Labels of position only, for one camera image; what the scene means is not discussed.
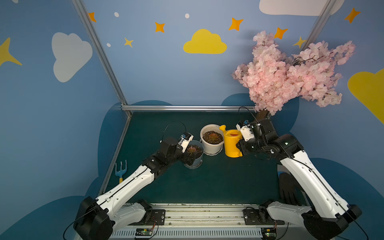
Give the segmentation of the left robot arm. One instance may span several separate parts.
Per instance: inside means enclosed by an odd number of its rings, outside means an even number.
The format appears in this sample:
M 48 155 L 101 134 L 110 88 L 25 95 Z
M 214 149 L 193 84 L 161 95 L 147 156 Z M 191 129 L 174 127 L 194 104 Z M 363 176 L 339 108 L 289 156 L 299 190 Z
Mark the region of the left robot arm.
M 140 222 L 150 206 L 142 201 L 133 206 L 128 214 L 121 213 L 121 207 L 141 189 L 151 184 L 177 161 L 192 163 L 187 148 L 193 135 L 183 133 L 179 140 L 167 138 L 160 143 L 160 149 L 144 159 L 142 164 L 125 180 L 97 198 L 85 198 L 78 209 L 71 226 L 83 240 L 107 240 L 114 231 L 123 226 Z

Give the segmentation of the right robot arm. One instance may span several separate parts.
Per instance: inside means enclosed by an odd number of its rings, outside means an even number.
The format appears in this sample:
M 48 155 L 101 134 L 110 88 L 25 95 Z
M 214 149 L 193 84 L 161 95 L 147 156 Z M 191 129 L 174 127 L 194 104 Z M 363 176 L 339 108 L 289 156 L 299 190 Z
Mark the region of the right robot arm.
M 317 240 L 331 240 L 362 215 L 357 205 L 348 204 L 329 185 L 294 136 L 278 136 L 271 120 L 240 121 L 236 128 L 243 136 L 236 144 L 243 155 L 263 153 L 278 160 L 312 203 L 298 206 L 268 200 L 259 205 L 260 216 L 303 227 Z

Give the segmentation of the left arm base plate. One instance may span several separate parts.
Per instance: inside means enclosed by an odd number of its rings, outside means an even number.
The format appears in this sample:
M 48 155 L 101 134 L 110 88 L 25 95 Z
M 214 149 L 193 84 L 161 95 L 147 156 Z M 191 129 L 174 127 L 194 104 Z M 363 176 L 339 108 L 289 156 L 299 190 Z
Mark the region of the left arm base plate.
M 159 226 L 163 226 L 165 224 L 165 217 L 166 210 L 152 210 L 151 212 L 147 212 L 142 220 L 131 224 L 131 226 L 149 226 L 155 222 L 157 222 Z

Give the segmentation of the grey-blue pot with succulent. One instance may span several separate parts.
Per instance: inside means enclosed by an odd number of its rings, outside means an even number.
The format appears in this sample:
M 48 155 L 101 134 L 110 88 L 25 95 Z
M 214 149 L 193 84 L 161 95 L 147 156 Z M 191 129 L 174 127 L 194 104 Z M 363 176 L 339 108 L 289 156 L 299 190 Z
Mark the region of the grey-blue pot with succulent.
M 195 145 L 195 152 L 190 153 L 192 155 L 192 158 L 195 159 L 195 162 L 192 166 L 187 166 L 187 165 L 184 165 L 184 166 L 189 168 L 189 169 L 196 169 L 203 163 L 204 148 L 203 148 L 202 143 L 200 143 L 199 141 L 196 141 L 196 140 L 192 140 L 189 143 L 189 146 L 190 145 Z

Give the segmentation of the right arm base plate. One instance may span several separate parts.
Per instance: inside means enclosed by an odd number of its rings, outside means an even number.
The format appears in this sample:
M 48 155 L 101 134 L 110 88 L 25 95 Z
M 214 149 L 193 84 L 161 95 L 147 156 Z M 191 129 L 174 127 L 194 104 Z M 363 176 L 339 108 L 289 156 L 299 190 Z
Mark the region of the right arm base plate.
M 254 208 L 245 208 L 243 209 L 243 217 L 245 224 L 247 226 L 256 226 L 256 225 L 278 225 L 283 226 L 286 223 L 280 220 L 273 220 L 265 211 L 260 211 Z

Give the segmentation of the yellow plastic watering can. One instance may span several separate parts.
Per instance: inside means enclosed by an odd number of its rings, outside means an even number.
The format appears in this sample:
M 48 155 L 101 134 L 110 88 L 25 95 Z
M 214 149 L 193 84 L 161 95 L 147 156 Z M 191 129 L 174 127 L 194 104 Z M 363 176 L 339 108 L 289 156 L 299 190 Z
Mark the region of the yellow plastic watering can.
M 243 136 L 238 130 L 226 130 L 226 125 L 221 125 L 219 129 L 223 132 L 225 154 L 230 158 L 239 158 L 243 154 L 237 147 L 237 143 L 243 139 Z

